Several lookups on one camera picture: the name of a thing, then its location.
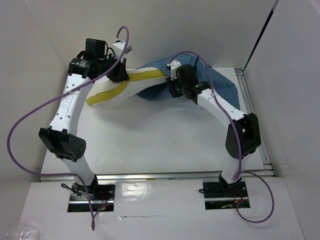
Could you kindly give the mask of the cream yellow foam pillow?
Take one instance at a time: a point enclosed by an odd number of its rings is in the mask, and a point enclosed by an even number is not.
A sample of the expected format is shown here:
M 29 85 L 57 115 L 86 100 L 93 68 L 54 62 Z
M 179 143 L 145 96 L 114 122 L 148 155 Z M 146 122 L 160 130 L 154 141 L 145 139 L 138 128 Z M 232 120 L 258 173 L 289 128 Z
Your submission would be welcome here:
M 91 108 L 109 108 L 149 87 L 165 83 L 167 78 L 155 67 L 128 69 L 127 74 L 129 79 L 120 83 L 107 77 L 97 80 L 87 95 L 86 104 Z

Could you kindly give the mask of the blue fabric pillowcase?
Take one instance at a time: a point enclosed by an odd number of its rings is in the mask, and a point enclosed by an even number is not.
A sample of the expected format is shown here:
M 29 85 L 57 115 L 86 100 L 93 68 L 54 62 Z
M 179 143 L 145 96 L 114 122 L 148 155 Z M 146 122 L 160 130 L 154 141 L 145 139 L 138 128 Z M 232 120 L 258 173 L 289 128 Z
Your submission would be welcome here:
M 200 82 L 207 82 L 210 84 L 210 78 L 212 78 L 214 90 L 232 106 L 240 109 L 238 90 L 235 84 L 227 77 L 223 76 L 212 67 L 210 67 L 210 71 L 208 71 L 197 56 L 183 53 L 178 55 L 175 59 L 182 65 L 192 65 L 195 68 L 196 75 Z M 167 83 L 148 87 L 138 92 L 136 95 L 147 101 L 161 101 L 171 96 Z

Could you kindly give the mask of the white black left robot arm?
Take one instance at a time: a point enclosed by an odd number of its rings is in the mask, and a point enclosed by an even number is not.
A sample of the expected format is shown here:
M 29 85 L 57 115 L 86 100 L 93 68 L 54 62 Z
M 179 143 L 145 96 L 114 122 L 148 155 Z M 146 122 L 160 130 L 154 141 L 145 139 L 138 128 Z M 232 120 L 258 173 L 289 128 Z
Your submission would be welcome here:
M 85 159 L 86 141 L 77 136 L 80 115 L 92 80 L 104 73 L 117 78 L 126 72 L 124 55 L 131 51 L 128 42 L 117 39 L 111 53 L 103 40 L 86 39 L 85 50 L 69 63 L 64 96 L 47 128 L 39 130 L 39 137 L 48 149 L 60 159 L 74 175 L 72 190 L 92 200 L 99 193 L 97 176 Z

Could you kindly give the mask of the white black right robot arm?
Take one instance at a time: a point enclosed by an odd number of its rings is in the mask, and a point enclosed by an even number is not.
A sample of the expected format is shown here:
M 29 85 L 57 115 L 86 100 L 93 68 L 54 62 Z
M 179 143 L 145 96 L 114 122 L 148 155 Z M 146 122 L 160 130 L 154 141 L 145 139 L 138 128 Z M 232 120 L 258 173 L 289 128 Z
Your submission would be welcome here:
M 261 145 L 258 118 L 254 113 L 246 114 L 232 106 L 209 83 L 200 82 L 192 65 L 182 65 L 174 60 L 166 67 L 170 71 L 166 82 L 172 97 L 186 96 L 209 111 L 226 128 L 226 165 L 218 177 L 217 186 L 200 192 L 208 195 L 218 192 L 230 196 L 239 188 L 249 156 Z

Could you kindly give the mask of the clear plastic object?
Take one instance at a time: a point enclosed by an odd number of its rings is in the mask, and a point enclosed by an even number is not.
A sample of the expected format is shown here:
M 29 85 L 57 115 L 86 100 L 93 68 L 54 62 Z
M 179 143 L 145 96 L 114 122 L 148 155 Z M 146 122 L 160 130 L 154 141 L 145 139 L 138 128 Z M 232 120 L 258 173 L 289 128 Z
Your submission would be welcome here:
M 18 223 L 11 226 L 5 233 L 5 240 L 38 240 L 40 232 L 34 225 Z

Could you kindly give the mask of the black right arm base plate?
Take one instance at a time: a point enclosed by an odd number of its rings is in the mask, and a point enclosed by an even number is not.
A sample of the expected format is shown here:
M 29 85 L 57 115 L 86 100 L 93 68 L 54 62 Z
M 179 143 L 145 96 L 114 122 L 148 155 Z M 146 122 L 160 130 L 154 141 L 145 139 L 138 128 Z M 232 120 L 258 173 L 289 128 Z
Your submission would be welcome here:
M 198 192 L 204 196 L 206 210 L 227 210 L 235 209 L 240 203 L 239 208 L 250 208 L 247 186 L 241 181 L 234 189 L 223 191 L 219 182 L 204 182 L 203 188 Z

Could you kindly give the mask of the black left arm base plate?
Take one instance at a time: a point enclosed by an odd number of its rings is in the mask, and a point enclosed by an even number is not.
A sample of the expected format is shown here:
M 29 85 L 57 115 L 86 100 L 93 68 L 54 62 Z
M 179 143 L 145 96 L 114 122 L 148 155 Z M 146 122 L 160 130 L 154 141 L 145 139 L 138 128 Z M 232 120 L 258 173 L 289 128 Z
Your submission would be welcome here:
M 79 190 L 74 184 L 69 187 L 62 183 L 61 186 L 70 190 L 68 213 L 90 212 L 87 195 L 84 190 Z M 98 185 L 95 193 L 89 193 L 93 212 L 99 209 L 101 212 L 113 212 L 115 191 L 116 185 L 112 183 Z

